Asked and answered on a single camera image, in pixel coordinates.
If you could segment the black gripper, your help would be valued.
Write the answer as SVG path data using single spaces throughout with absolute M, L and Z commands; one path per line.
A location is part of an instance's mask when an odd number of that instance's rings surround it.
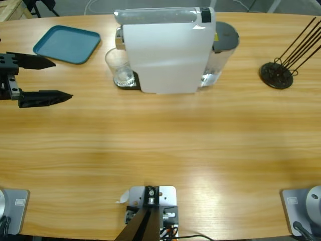
M 19 67 L 40 70 L 55 66 L 43 56 L 14 52 L 1 54 L 1 100 L 18 100 L 19 108 L 46 107 L 70 100 L 73 95 L 58 90 L 20 93 L 15 79 Z

